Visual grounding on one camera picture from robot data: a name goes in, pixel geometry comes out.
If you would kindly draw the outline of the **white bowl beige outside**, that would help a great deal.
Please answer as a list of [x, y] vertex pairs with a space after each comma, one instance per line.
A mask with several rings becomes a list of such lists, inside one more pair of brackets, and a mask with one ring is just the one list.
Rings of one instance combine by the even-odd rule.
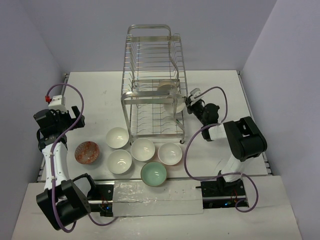
[[158, 83], [158, 91], [178, 91], [177, 82], [171, 79], [163, 79]]

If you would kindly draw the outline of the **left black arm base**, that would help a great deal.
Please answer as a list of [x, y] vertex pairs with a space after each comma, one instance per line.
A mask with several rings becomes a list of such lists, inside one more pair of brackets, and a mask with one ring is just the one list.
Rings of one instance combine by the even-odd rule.
[[99, 213], [101, 217], [113, 217], [114, 184], [108, 182], [95, 182], [87, 199], [92, 213]]

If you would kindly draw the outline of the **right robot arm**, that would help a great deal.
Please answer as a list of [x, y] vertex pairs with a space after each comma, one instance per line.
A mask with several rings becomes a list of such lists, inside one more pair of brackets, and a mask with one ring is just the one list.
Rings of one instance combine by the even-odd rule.
[[234, 182], [243, 176], [243, 171], [251, 159], [259, 157], [267, 150], [266, 138], [250, 116], [240, 118], [237, 121], [218, 123], [220, 109], [218, 105], [204, 104], [202, 99], [192, 100], [191, 97], [186, 98], [185, 105], [187, 112], [195, 115], [202, 123], [202, 128], [191, 137], [186, 146], [183, 157], [185, 172], [194, 180], [205, 180], [204, 177], [193, 177], [187, 168], [188, 150], [198, 134], [201, 134], [203, 139], [208, 142], [226, 139], [231, 155], [216, 179], [219, 181], [217, 183], [218, 192], [227, 196], [235, 189]]

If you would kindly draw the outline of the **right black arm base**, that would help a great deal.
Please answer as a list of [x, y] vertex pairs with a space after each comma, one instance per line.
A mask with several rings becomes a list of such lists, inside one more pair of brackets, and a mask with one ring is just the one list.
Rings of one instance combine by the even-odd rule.
[[241, 179], [226, 182], [223, 177], [219, 177], [217, 180], [201, 181], [195, 188], [201, 190], [204, 209], [234, 208], [238, 202], [239, 208], [249, 207]]

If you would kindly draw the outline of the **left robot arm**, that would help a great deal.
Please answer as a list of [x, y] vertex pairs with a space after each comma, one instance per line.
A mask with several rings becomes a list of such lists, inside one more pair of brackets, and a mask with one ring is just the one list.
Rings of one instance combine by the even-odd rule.
[[71, 232], [68, 225], [74, 228], [77, 220], [91, 213], [88, 200], [98, 193], [89, 174], [69, 177], [66, 133], [85, 126], [82, 110], [77, 106], [71, 109], [75, 117], [71, 117], [68, 111], [48, 108], [33, 116], [39, 126], [36, 137], [47, 173], [44, 191], [36, 196], [36, 203], [53, 228], [66, 233]]

